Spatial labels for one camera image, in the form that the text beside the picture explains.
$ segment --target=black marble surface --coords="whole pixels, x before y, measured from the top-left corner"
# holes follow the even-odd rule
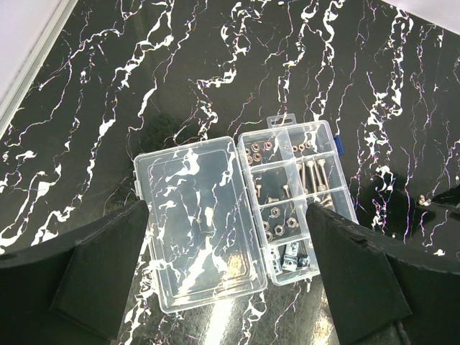
[[[1,138],[0,254],[135,200],[141,152],[324,119],[360,224],[460,259],[460,38],[381,1],[80,0]],[[144,245],[114,344],[337,344],[320,277],[161,313]]]

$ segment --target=hex socket bolt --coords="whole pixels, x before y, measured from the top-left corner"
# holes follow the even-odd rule
[[[320,160],[317,160],[317,163],[321,168],[321,174],[323,174],[323,179],[324,179],[324,183],[326,184],[326,188],[330,189],[329,180],[328,180],[328,176],[326,175],[326,169],[325,169],[326,160],[324,158],[321,158]]]
[[[300,178],[302,179],[302,186],[304,188],[306,188],[306,184],[307,184],[307,177],[306,177],[305,169],[306,169],[305,164],[302,164],[302,170],[300,171]]]
[[[313,166],[315,165],[315,162],[312,160],[309,160],[305,162],[305,165],[310,170],[310,178],[311,178],[311,185],[313,186],[313,192],[317,193],[318,189],[316,188],[315,173],[313,172]]]
[[[290,198],[290,194],[289,194],[289,186],[288,185],[284,185],[282,187],[282,189],[285,191],[285,194],[286,194],[286,198]]]
[[[316,164],[316,161],[313,161],[313,168],[315,169],[316,180],[318,180],[318,190],[320,192],[323,192],[326,190],[326,186],[321,180],[321,175],[319,175],[319,169],[318,169],[318,165]]]

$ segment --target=white wall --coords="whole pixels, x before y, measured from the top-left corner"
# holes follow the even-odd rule
[[[460,35],[459,0],[384,0],[404,11],[415,14]]]

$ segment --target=silver screw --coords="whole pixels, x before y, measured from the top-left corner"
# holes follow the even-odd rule
[[[327,188],[321,180],[321,175],[319,175],[318,165],[316,164],[316,161],[313,161],[313,167],[315,168],[316,179],[318,180],[318,190],[320,192],[324,192]]]
[[[268,200],[268,203],[276,203],[277,201],[280,201],[280,199],[278,198],[271,198],[271,197],[268,197],[267,200]]]
[[[289,186],[288,186],[288,185],[284,185],[284,186],[282,187],[282,189],[285,191],[286,197],[289,199],[289,198],[290,198]]]
[[[328,202],[332,202],[331,194],[326,195],[326,197],[323,200],[321,200],[319,203],[321,205],[324,205],[325,203],[328,203]]]
[[[326,170],[324,168],[324,166],[326,165],[326,160],[324,158],[321,158],[320,160],[318,160],[318,165],[321,168],[321,173],[323,174],[323,179],[324,179],[324,183],[326,184],[326,188],[330,189],[329,188],[329,180],[328,180],[328,177],[326,175]]]
[[[315,173],[313,172],[313,166],[315,165],[315,162],[312,161],[312,160],[309,160],[309,161],[305,162],[305,165],[310,170],[310,178],[311,178],[311,184],[313,186],[313,192],[317,193],[318,189],[316,188]]]
[[[303,187],[306,186],[307,184],[307,177],[306,177],[306,171],[305,171],[306,167],[305,167],[305,163],[302,164],[302,171],[301,171],[301,174],[300,174],[300,177],[302,178],[302,185]]]

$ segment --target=bolt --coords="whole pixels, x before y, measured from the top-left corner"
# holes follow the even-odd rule
[[[332,197],[331,194],[328,194],[323,200],[321,200],[319,203],[321,205],[324,205],[325,203],[332,202]]]
[[[284,185],[282,189],[285,191],[286,197],[289,199],[290,198],[290,193],[289,193],[289,186]]]
[[[309,160],[309,161],[305,162],[305,165],[310,170],[310,178],[311,178],[311,185],[313,186],[313,192],[317,193],[318,189],[316,188],[315,173],[313,172],[313,166],[315,165],[315,162],[312,161],[312,160]]]
[[[326,190],[326,186],[324,185],[323,181],[321,180],[321,175],[319,175],[318,165],[315,161],[313,161],[313,167],[315,168],[316,180],[318,181],[318,190],[323,192]]]
[[[324,183],[326,184],[326,188],[327,189],[330,189],[329,188],[329,180],[328,180],[328,176],[326,175],[326,169],[325,169],[325,165],[326,165],[326,160],[324,158],[321,158],[320,160],[317,161],[318,162],[318,165],[320,166],[321,168],[321,173],[323,174],[323,179],[324,179]]]
[[[332,201],[329,201],[328,203],[324,203],[323,206],[326,207],[326,208],[329,208],[329,207],[334,206],[334,204],[333,204]]]
[[[267,200],[268,200],[268,203],[276,203],[277,201],[280,201],[280,199],[278,198],[271,198],[271,197],[268,197]]]

